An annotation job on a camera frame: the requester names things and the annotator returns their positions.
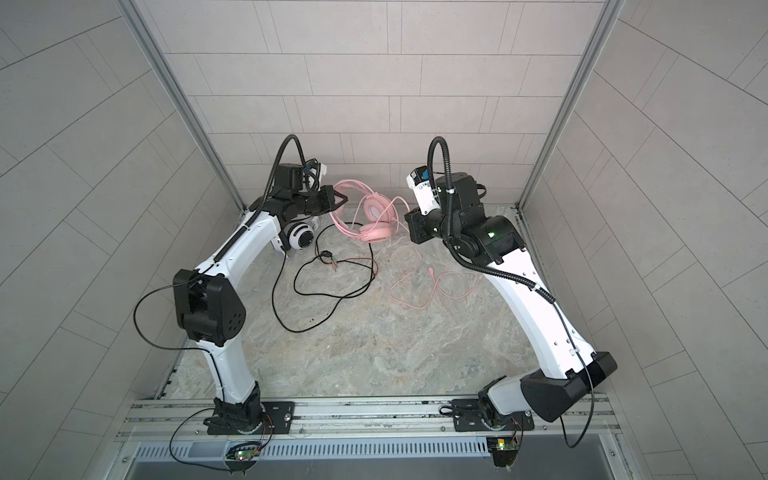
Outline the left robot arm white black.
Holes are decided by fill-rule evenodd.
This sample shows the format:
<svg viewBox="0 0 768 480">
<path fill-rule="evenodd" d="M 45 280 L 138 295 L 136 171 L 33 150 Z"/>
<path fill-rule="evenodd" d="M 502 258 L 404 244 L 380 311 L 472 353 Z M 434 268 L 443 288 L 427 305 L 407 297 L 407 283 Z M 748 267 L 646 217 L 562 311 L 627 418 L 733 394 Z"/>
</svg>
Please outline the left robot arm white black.
<svg viewBox="0 0 768 480">
<path fill-rule="evenodd" d="M 206 354 L 212 372 L 213 414 L 204 421 L 210 435 L 250 434 L 267 422 L 260 388 L 242 346 L 247 313 L 236 287 L 245 271 L 268 246 L 280 253 L 309 247 L 316 237 L 317 217 L 347 200 L 322 184 L 324 167 L 317 160 L 281 162 L 288 145 L 299 143 L 296 135 L 286 136 L 264 194 L 249 207 L 238 229 L 196 269 L 179 270 L 169 286 L 177 323 L 194 349 Z"/>
</svg>

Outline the pink headphones with cable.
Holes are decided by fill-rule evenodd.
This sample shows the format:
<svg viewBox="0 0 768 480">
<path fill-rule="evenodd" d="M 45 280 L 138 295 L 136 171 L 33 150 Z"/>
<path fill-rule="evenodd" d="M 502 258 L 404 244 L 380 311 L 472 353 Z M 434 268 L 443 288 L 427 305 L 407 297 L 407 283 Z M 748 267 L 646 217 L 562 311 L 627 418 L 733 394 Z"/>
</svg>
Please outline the pink headphones with cable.
<svg viewBox="0 0 768 480">
<path fill-rule="evenodd" d="M 397 201 L 403 203 L 406 208 L 409 207 L 406 200 L 401 196 L 395 196 L 392 200 L 390 200 L 388 197 L 372 190 L 367 184 L 354 179 L 340 180 L 333 185 L 333 188 L 335 191 L 337 191 L 337 196 L 340 196 L 349 189 L 362 194 L 362 198 L 359 200 L 355 209 L 352 222 L 355 222 L 357 220 L 358 214 L 363 212 L 363 215 L 368 220 L 366 224 L 360 227 L 347 226 L 340 217 L 342 212 L 341 207 L 330 214 L 336 228 L 345 236 L 354 240 L 361 241 L 363 243 L 373 244 L 388 240 L 393 237 L 400 230 L 400 228 L 406 228 L 406 225 L 400 221 L 400 215 L 395 207 L 395 203 Z M 432 283 L 429 297 L 423 305 L 414 305 L 397 298 L 394 293 L 398 287 L 404 286 L 405 282 L 417 272 L 419 272 L 419 269 L 410 271 L 399 281 L 392 285 L 389 290 L 389 297 L 391 300 L 414 310 L 425 310 L 434 299 L 436 293 L 439 293 L 441 296 L 451 300 L 461 300 L 469 296 L 478 287 L 481 280 L 481 275 L 478 273 L 445 271 L 436 274 L 432 267 L 428 267 L 427 272 L 429 273 L 429 277 Z M 446 292 L 441 288 L 440 281 L 443 278 L 449 278 L 451 276 L 456 276 L 457 278 L 467 277 L 468 279 L 471 279 L 472 282 L 470 288 L 459 296 L 453 296 Z"/>
</svg>

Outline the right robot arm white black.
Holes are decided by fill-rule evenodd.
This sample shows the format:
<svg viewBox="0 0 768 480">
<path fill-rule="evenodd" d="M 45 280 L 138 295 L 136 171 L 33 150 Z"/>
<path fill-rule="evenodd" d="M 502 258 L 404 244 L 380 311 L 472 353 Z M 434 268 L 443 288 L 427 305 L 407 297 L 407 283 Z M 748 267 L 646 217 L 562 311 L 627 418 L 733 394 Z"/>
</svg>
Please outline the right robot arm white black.
<svg viewBox="0 0 768 480">
<path fill-rule="evenodd" d="M 533 347 L 538 367 L 502 376 L 481 389 L 477 412 L 490 430 L 520 430 L 525 413 L 562 420 L 617 369 L 579 334 L 543 286 L 524 240 L 511 220 L 489 216 L 472 176 L 435 177 L 418 167 L 406 178 L 417 206 L 405 218 L 412 242 L 439 239 L 462 267 L 484 275 L 505 300 Z"/>
</svg>

